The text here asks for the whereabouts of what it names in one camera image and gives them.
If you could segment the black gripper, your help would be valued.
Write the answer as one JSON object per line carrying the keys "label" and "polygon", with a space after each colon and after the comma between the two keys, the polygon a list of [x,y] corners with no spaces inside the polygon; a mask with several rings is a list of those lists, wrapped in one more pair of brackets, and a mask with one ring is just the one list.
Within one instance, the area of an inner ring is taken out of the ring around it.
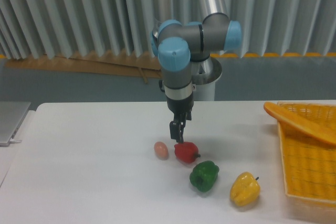
{"label": "black gripper", "polygon": [[182,100],[174,100],[169,97],[167,99],[167,106],[174,114],[173,121],[170,122],[170,135],[171,139],[177,140],[178,143],[184,143],[184,128],[186,121],[191,121],[191,111],[194,105],[194,96],[190,95]]}

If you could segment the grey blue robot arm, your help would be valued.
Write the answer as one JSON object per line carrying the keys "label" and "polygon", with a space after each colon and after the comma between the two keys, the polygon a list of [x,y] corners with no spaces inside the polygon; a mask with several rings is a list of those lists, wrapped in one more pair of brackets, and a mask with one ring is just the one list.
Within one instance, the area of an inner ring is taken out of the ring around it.
{"label": "grey blue robot arm", "polygon": [[238,21],[227,14],[224,0],[199,0],[202,22],[183,25],[174,17],[174,0],[153,0],[155,25],[151,34],[152,51],[162,72],[160,89],[169,110],[171,139],[183,143],[186,121],[192,119],[193,93],[204,85],[213,85],[222,68],[211,60],[215,51],[231,51],[242,43]]}

